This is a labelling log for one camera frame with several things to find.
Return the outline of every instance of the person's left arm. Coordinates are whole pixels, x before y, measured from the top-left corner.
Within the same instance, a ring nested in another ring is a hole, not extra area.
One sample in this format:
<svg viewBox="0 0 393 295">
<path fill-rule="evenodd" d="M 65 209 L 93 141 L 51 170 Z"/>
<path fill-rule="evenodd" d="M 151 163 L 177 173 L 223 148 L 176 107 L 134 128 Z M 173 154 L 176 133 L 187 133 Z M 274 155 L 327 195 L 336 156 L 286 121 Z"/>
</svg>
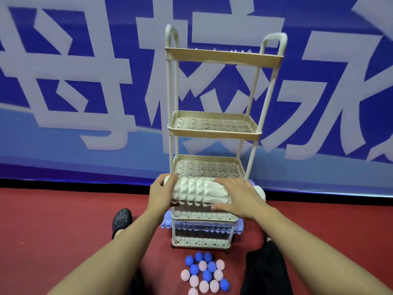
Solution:
<svg viewBox="0 0 393 295">
<path fill-rule="evenodd" d="M 114 240 L 88 258 L 58 283 L 48 295 L 125 294 L 158 225 L 172 201 L 178 175 L 165 186 L 160 175 L 150 186 L 146 211 Z"/>
</svg>

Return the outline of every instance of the blue backdrop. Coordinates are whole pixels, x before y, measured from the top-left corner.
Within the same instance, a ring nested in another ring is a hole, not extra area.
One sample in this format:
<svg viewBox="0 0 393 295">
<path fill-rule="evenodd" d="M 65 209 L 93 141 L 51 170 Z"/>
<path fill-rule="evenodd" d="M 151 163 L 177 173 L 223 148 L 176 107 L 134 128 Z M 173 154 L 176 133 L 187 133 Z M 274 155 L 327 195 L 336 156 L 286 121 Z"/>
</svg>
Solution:
<svg viewBox="0 0 393 295">
<path fill-rule="evenodd" d="M 0 177 L 149 184 L 168 172 L 172 24 L 182 47 L 198 49 L 255 53 L 264 35 L 288 35 L 257 184 L 391 195 L 392 16 L 393 0 L 0 0 Z M 180 109 L 245 110 L 253 69 L 180 69 Z M 254 119 L 270 75 L 260 75 Z M 236 149 L 180 139 L 184 154 Z M 243 165 L 249 153 L 248 143 Z"/>
</svg>

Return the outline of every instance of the black pants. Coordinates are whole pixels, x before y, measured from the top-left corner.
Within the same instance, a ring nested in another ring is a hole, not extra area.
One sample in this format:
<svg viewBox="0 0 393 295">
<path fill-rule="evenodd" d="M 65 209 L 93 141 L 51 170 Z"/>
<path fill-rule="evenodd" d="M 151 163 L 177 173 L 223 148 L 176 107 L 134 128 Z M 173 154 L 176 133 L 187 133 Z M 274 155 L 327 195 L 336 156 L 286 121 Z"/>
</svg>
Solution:
<svg viewBox="0 0 393 295">
<path fill-rule="evenodd" d="M 143 276 L 138 269 L 127 295 L 145 295 Z M 246 255 L 246 274 L 240 295 L 293 295 L 282 253 L 273 241 Z"/>
</svg>

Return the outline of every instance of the person's right arm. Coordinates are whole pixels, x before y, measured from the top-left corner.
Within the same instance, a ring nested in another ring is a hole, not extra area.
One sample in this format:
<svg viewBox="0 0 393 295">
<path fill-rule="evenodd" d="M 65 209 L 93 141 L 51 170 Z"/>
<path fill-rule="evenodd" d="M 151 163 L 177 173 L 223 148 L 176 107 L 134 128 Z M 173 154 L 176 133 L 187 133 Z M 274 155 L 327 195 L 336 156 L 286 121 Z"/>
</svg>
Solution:
<svg viewBox="0 0 393 295">
<path fill-rule="evenodd" d="M 217 178 L 215 181 L 228 190 L 232 204 L 215 204 L 212 210 L 228 211 L 258 222 L 312 294 L 393 294 L 358 264 L 265 203 L 248 180 Z"/>
</svg>

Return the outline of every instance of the pink ball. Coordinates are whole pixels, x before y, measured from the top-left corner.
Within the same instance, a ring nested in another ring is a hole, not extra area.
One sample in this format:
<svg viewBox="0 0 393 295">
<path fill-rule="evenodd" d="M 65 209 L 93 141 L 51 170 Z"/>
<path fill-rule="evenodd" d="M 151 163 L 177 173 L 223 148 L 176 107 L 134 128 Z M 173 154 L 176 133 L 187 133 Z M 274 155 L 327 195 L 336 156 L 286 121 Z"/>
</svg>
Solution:
<svg viewBox="0 0 393 295">
<path fill-rule="evenodd" d="M 219 289 L 220 289 L 220 283 L 217 282 L 216 280 L 212 280 L 212 281 L 210 282 L 210 290 L 211 290 L 213 293 L 217 293 L 217 292 L 219 291 Z"/>
<path fill-rule="evenodd" d="M 188 291 L 188 295 L 198 295 L 198 290 L 195 289 L 195 288 L 191 288 L 191 289 Z"/>
<path fill-rule="evenodd" d="M 190 279 L 190 272 L 187 269 L 184 269 L 180 274 L 180 278 L 183 282 L 187 282 Z"/>
<path fill-rule="evenodd" d="M 220 270 L 225 269 L 225 263 L 223 262 L 223 260 L 217 260 L 216 266 L 217 266 L 217 269 L 220 269 Z"/>
<path fill-rule="evenodd" d="M 190 285 L 193 288 L 198 287 L 199 285 L 199 278 L 196 275 L 190 277 Z"/>
<path fill-rule="evenodd" d="M 206 263 L 206 261 L 200 261 L 198 266 L 199 270 L 203 272 L 208 268 L 208 263 Z"/>
<path fill-rule="evenodd" d="M 207 292 L 209 292 L 209 283 L 206 282 L 205 280 L 203 280 L 202 282 L 200 282 L 199 284 L 199 291 L 201 291 L 202 293 L 206 294 Z"/>
<path fill-rule="evenodd" d="M 215 278 L 217 281 L 222 280 L 222 279 L 224 278 L 224 274 L 223 274 L 222 270 L 217 269 L 216 271 L 214 271 L 214 278 Z"/>
</svg>

